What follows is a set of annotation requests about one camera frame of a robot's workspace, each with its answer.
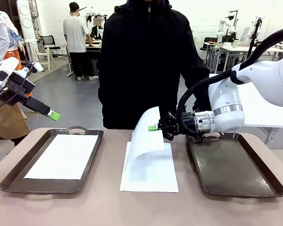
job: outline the empty tray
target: empty tray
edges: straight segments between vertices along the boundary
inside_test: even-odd
[[[73,129],[83,130],[79,135],[99,135],[81,180],[65,179],[24,179],[31,167],[37,162],[46,148],[58,134],[70,134]],[[99,147],[104,132],[101,130],[88,130],[83,127],[71,127],[68,129],[50,129],[35,146],[20,160],[12,171],[0,183],[0,190],[4,192],[28,193],[28,194],[72,194],[81,190],[91,166],[92,160]]]
[[[201,144],[187,136],[204,190],[230,197],[283,197],[283,186],[240,134]]]

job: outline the black cap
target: black cap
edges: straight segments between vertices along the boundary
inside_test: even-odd
[[[79,5],[76,2],[71,2],[69,4],[70,7],[70,12],[74,13],[76,12],[78,9],[80,9]]]

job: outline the hand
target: hand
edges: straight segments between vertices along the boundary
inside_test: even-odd
[[[24,46],[22,45],[21,42],[18,42],[18,47],[20,48],[20,50],[23,52],[23,54],[25,55],[25,48]]]

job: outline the shoe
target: shoe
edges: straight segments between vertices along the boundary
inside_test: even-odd
[[[89,80],[92,81],[92,80],[97,80],[99,79],[98,76],[89,76]]]
[[[80,80],[84,79],[84,76],[82,76],[82,77],[77,77],[76,79],[77,79],[78,81],[80,81]]]

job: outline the white paper sheet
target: white paper sheet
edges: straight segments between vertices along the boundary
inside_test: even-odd
[[[130,144],[127,144],[120,191],[177,193],[171,145],[164,144],[164,150],[142,154],[133,159],[131,167],[126,167]]]
[[[80,180],[98,135],[57,135],[24,178]]]
[[[159,119],[159,107],[151,108],[142,115],[132,134],[127,166],[142,154],[165,149],[162,131],[149,131],[149,126],[157,124]]]

